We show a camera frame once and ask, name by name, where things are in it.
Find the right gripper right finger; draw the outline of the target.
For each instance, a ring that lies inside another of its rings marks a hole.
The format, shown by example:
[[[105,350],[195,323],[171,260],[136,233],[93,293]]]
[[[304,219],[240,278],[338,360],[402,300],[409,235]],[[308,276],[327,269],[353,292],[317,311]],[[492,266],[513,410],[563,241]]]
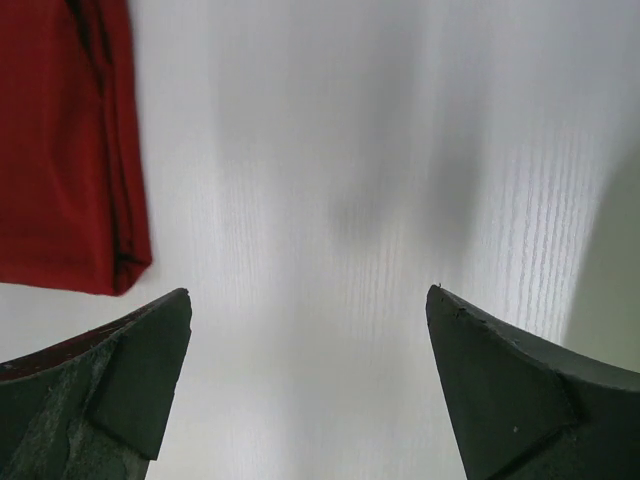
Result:
[[[438,285],[426,317],[467,478],[638,478],[638,373],[528,333]]]

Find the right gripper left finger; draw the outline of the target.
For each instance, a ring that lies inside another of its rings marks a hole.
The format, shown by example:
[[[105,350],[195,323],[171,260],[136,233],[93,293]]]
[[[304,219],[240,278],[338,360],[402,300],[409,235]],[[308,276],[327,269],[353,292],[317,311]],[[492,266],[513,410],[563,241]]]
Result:
[[[1,365],[4,479],[143,479],[191,336],[186,289]]]

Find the red t shirt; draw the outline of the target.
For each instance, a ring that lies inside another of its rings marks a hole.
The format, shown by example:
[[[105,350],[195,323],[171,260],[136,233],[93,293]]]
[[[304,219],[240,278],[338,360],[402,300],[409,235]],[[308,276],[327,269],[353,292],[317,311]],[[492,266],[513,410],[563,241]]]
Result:
[[[1,279],[118,296],[152,261],[124,1],[1,5]]]

